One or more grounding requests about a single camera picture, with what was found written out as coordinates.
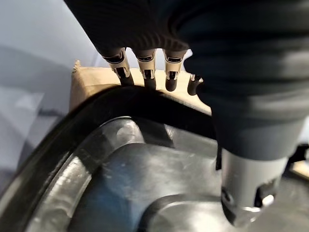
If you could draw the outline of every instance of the black rubber gasket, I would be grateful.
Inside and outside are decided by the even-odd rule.
[[[104,122],[141,117],[215,139],[211,116],[143,87],[113,87],[87,99],[40,143],[0,201],[0,231],[23,232],[39,200],[77,146]]]

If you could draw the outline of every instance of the robotic hand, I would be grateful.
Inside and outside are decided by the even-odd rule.
[[[191,48],[184,66],[203,77],[197,94],[212,109],[225,215],[235,226],[254,221],[274,201],[309,114],[307,1],[65,2],[116,72],[123,66],[106,51],[131,47],[145,82],[155,81],[154,49],[163,48],[173,90]]]

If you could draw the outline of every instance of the white wall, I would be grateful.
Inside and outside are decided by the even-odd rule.
[[[97,52],[62,0],[4,0],[0,31],[1,182],[67,113],[74,60]]]

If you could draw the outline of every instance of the silver metal part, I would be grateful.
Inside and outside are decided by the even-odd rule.
[[[136,51],[137,61],[140,66],[140,72],[144,79],[154,79],[155,78],[155,52],[156,49],[147,51]]]
[[[286,176],[255,223],[231,226],[216,156],[212,139],[144,119],[110,120],[58,167],[29,215],[28,232],[308,231],[309,186]],[[240,213],[245,218],[254,209]]]
[[[183,63],[183,57],[186,54],[187,50],[175,52],[163,50],[165,56],[165,74],[166,79],[174,79],[177,80],[178,74],[180,72],[180,68]]]
[[[130,77],[130,66],[126,57],[126,51],[124,48],[119,49],[119,52],[115,55],[102,56],[110,65],[111,69],[116,73],[118,78]]]
[[[263,205],[256,207],[257,191],[274,179],[277,180],[274,184],[278,185],[287,160],[252,160],[223,150],[221,201],[226,218],[234,226],[255,221],[262,210],[272,204],[274,195],[267,195],[262,199]]]

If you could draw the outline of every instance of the gray metal surface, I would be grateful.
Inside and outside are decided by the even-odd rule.
[[[283,177],[277,201],[250,227],[232,227],[216,152],[214,140],[170,126],[112,120],[59,170],[28,232],[308,231],[309,186],[293,177]]]

